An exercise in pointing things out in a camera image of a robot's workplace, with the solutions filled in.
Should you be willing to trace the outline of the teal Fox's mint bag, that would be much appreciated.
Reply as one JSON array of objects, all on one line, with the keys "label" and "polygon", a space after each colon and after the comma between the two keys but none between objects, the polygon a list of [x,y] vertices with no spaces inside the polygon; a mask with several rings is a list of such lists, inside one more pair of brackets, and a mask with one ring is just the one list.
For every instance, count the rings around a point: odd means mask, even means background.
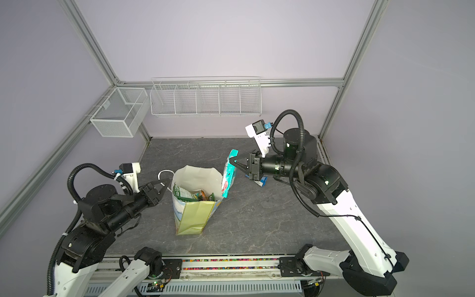
[{"label": "teal Fox's mint bag", "polygon": [[235,179],[236,167],[231,163],[231,158],[236,157],[239,151],[236,149],[231,150],[226,159],[226,164],[223,172],[223,179],[221,182],[221,195],[223,198],[228,197],[228,193]]}]

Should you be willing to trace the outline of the yellow green Fox's bag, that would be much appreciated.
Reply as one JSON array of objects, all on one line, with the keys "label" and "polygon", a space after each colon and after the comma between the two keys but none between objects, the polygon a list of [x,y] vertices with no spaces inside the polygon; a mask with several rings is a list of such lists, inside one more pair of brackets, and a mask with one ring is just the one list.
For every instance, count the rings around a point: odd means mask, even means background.
[{"label": "yellow green Fox's bag", "polygon": [[173,186],[173,196],[178,200],[183,202],[196,202],[196,197],[191,194],[188,190],[177,186],[176,184]]}]

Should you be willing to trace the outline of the paper bag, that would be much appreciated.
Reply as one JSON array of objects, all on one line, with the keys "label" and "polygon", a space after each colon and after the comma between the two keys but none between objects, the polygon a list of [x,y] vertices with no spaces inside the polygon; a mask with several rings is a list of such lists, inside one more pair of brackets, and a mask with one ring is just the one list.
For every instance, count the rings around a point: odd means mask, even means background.
[{"label": "paper bag", "polygon": [[[162,170],[157,174],[158,179],[171,178],[172,203],[177,235],[198,235],[203,232],[205,225],[225,200],[221,195],[223,175],[215,168],[200,168],[185,166],[176,170]],[[207,196],[214,193],[216,201],[183,202],[173,196],[173,186],[177,185],[188,190],[196,197],[196,193],[204,191]]]}]

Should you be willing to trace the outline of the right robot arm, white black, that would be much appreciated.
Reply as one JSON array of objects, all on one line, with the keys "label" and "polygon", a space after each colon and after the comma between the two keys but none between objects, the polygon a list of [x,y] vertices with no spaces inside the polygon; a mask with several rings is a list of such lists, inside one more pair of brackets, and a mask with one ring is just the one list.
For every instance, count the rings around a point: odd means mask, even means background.
[{"label": "right robot arm, white black", "polygon": [[288,264],[279,264],[283,276],[318,275],[313,285],[320,287],[333,275],[365,297],[390,296],[397,285],[394,274],[406,269],[409,258],[378,235],[341,174],[318,160],[318,140],[305,130],[301,115],[285,110],[274,122],[246,126],[246,132],[258,150],[240,153],[228,163],[252,181],[272,176],[288,185],[308,212],[330,219],[350,247],[330,251],[306,244]]}]

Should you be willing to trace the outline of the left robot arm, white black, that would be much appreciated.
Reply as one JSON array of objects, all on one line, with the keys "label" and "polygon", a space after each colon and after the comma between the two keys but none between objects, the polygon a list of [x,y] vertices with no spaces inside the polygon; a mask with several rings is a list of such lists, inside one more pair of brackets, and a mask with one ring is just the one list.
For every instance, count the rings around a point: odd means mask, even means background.
[{"label": "left robot arm, white black", "polygon": [[[112,184],[102,184],[80,197],[74,182],[84,169],[91,168],[98,174],[121,185],[122,194]],[[99,264],[109,247],[127,230],[125,225],[131,220],[139,221],[144,210],[160,203],[171,179],[159,179],[134,190],[128,182],[125,170],[132,169],[130,163],[123,163],[119,170],[108,173],[93,163],[83,163],[75,167],[67,179],[67,188],[77,212],[54,247],[47,268],[48,297],[59,295],[59,267],[66,266],[73,274]]]}]

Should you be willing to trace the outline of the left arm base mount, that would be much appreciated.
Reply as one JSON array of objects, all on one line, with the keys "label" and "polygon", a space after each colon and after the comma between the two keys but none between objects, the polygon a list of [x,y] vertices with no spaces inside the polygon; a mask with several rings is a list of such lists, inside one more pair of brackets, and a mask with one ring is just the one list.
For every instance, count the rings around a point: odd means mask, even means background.
[{"label": "left arm base mount", "polygon": [[150,265],[148,279],[179,279],[182,271],[183,260],[179,258],[166,258],[154,261]]}]

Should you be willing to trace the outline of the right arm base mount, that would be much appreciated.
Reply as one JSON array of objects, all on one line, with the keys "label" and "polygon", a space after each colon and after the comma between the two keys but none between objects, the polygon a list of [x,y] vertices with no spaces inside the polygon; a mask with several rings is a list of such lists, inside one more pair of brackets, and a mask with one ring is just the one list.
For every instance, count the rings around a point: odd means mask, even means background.
[{"label": "right arm base mount", "polygon": [[303,261],[292,257],[280,257],[278,259],[278,269],[282,277],[327,277],[328,272],[312,271]]}]

